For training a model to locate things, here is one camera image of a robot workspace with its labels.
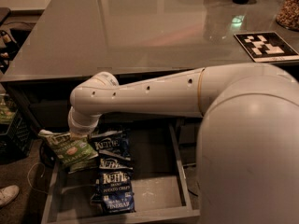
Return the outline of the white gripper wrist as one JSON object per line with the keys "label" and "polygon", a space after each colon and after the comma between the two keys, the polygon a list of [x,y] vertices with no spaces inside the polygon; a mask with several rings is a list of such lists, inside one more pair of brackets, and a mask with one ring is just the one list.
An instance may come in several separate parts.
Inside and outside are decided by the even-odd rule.
{"label": "white gripper wrist", "polygon": [[92,110],[87,106],[72,106],[68,113],[68,126],[70,129],[70,139],[79,140],[87,138],[98,125],[102,114]]}

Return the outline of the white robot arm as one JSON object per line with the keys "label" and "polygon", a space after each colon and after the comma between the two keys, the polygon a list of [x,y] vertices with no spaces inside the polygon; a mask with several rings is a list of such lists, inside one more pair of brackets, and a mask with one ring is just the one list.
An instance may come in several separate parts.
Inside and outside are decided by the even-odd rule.
{"label": "white robot arm", "polygon": [[111,112],[201,118],[200,224],[299,224],[299,83],[284,70],[227,64],[124,85],[101,72],[70,104],[73,133]]}

